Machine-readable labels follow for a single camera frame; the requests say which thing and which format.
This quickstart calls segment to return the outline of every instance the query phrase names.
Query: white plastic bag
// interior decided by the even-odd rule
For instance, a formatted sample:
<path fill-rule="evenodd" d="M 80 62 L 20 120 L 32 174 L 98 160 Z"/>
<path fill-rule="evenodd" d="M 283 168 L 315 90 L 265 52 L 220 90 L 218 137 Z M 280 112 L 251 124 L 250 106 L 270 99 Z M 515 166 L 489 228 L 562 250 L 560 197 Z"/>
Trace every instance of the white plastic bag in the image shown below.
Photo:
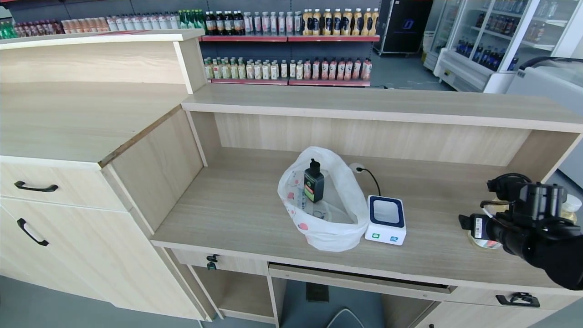
<path fill-rule="evenodd" d="M 304 171 L 312 158 L 320 163 L 324 175 L 324 197 L 317 203 L 304 194 Z M 354 248 L 368 226 L 366 199 L 352 170 L 328 149 L 303 151 L 279 180 L 278 195 L 297 229 L 319 250 Z"/>

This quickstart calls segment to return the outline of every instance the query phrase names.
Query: glass door refrigerator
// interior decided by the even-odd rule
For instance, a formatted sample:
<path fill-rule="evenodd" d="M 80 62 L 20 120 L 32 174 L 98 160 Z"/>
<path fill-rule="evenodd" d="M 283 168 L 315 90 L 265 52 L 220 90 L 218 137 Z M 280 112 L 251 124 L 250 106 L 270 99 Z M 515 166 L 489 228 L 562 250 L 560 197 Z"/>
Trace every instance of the glass door refrigerator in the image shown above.
<path fill-rule="evenodd" d="M 434 75 L 458 91 L 505 93 L 521 63 L 570 57 L 583 0 L 466 0 Z"/>

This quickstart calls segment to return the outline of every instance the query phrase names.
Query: red shelf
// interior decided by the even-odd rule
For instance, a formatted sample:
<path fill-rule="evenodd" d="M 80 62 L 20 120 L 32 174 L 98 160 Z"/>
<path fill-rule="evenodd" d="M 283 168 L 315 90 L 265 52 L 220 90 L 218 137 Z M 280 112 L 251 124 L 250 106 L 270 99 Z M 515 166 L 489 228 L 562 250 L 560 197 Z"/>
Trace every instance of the red shelf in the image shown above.
<path fill-rule="evenodd" d="M 348 41 L 348 42 L 376 42 L 380 40 L 381 37 L 375 36 L 349 36 L 349 35 L 335 35 L 335 36 L 288 36 L 288 42 L 335 42 L 335 41 Z"/>
<path fill-rule="evenodd" d="M 287 42 L 287 36 L 203 36 L 202 41 L 213 42 Z"/>
<path fill-rule="evenodd" d="M 290 80 L 289 85 L 322 85 L 322 86 L 370 86 L 370 81 L 363 80 Z"/>
<path fill-rule="evenodd" d="M 212 79 L 211 83 L 226 83 L 226 84 L 263 84 L 263 85 L 287 85 L 287 79 L 278 80 L 247 80 L 247 79 Z"/>

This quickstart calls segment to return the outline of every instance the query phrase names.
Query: barcode label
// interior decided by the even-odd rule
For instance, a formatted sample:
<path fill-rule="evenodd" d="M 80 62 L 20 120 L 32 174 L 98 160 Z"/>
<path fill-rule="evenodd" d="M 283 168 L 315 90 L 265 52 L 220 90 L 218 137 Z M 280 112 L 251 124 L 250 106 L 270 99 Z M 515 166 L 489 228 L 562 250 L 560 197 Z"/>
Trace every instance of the barcode label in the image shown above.
<path fill-rule="evenodd" d="M 474 236 L 476 239 L 482 238 L 482 218 L 476 218 L 476 225 L 474 228 Z"/>

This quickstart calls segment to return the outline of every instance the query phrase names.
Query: drawer handle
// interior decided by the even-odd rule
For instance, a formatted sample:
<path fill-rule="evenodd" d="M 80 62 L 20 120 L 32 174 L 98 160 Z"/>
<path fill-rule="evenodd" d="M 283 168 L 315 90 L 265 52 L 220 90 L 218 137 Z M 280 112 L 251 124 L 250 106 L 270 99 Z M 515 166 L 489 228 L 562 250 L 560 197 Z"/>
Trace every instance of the drawer handle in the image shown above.
<path fill-rule="evenodd" d="M 506 296 L 504 296 L 504 295 L 496 295 L 496 299 L 502 305 L 521 306 L 524 308 L 539 308 L 540 307 L 539 299 L 537 299 L 536 297 L 532 296 L 529 293 L 521 293 L 521 292 L 513 293 L 512 295 L 510 295 L 510 300 L 508 300 L 506 298 Z"/>
<path fill-rule="evenodd" d="M 18 189 L 31 190 L 31 191 L 42 191 L 43 193 L 52 193 L 53 191 L 59 189 L 59 186 L 57 186 L 56 184 L 52 184 L 46 188 L 29 188 L 29 187 L 24 186 L 24 181 L 14 182 L 14 185 Z"/>
<path fill-rule="evenodd" d="M 18 223 L 18 226 L 22 229 L 22 231 L 24 231 L 24 233 L 26 233 L 30 237 L 30 239 L 34 240 L 37 244 L 39 244 L 40 246 L 47 246 L 48 245 L 48 241 L 43 240 L 42 242 L 39 242 L 38 240 L 36 240 L 36 238 L 33 235 L 30 234 L 30 232 L 28 232 L 24 228 L 26 221 L 23 218 L 18 219 L 17 223 Z"/>

